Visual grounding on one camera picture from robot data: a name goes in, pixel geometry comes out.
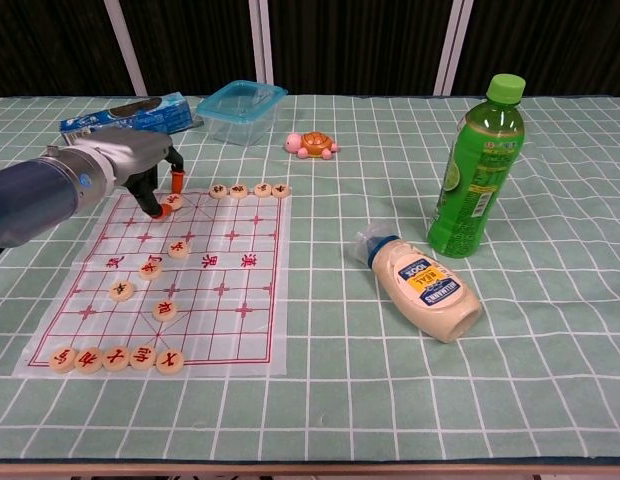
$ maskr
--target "black curtain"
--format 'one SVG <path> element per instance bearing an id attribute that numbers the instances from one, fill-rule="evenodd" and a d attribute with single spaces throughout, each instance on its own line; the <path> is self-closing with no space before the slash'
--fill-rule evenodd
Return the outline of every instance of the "black curtain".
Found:
<path id="1" fill-rule="evenodd" d="M 501 72 L 526 95 L 620 96 L 620 0 L 474 0 L 452 94 Z"/>
<path id="2" fill-rule="evenodd" d="M 103 0 L 0 0 L 0 96 L 131 94 Z"/>
<path id="3" fill-rule="evenodd" d="M 431 95 L 452 0 L 269 0 L 290 93 Z"/>
<path id="4" fill-rule="evenodd" d="M 247 0 L 121 0 L 148 94 L 255 80 Z"/>

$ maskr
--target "green checkered tablecloth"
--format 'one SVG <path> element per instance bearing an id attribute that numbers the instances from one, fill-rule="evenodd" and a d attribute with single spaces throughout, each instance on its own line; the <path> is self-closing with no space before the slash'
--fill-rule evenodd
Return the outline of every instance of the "green checkered tablecloth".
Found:
<path id="1" fill-rule="evenodd" d="M 293 188 L 284 376 L 11 378 L 102 205 L 2 255 L 0 459 L 620 457 L 620 99 L 522 102 L 527 142 L 485 240 L 445 260 L 486 311 L 460 341 L 420 335 L 348 255 L 377 218 L 430 251 L 456 123 L 477 101 L 290 96 L 255 146 L 174 136 L 188 188 Z M 120 103 L 0 99 L 0 168 L 60 144 L 58 120 Z M 336 160 L 283 150 L 313 129 L 335 134 Z"/>

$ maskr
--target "mayonnaise label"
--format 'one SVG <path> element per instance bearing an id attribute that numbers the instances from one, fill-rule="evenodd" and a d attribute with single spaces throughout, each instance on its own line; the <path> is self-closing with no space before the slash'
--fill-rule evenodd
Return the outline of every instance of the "mayonnaise label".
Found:
<path id="1" fill-rule="evenodd" d="M 460 288 L 457 282 L 425 258 L 403 267 L 399 270 L 399 276 L 419 293 L 419 298 L 428 306 L 448 298 Z"/>

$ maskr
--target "green tea bottle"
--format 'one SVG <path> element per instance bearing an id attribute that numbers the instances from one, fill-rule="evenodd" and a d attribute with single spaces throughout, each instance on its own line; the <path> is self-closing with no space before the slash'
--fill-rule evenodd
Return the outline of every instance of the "green tea bottle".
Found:
<path id="1" fill-rule="evenodd" d="M 459 122 L 428 229 L 430 246 L 442 255 L 467 257 L 479 247 L 490 209 L 523 145 L 517 105 L 525 85 L 516 75 L 495 75 L 487 101 Z"/>

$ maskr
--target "toy turtle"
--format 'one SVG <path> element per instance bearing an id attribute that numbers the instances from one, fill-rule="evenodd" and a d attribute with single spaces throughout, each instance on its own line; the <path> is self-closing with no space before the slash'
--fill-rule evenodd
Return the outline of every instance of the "toy turtle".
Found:
<path id="1" fill-rule="evenodd" d="M 323 157 L 325 160 L 331 159 L 332 154 L 339 151 L 337 143 L 321 132 L 303 135 L 291 133 L 286 139 L 285 149 L 290 153 L 296 153 L 299 158 Z"/>

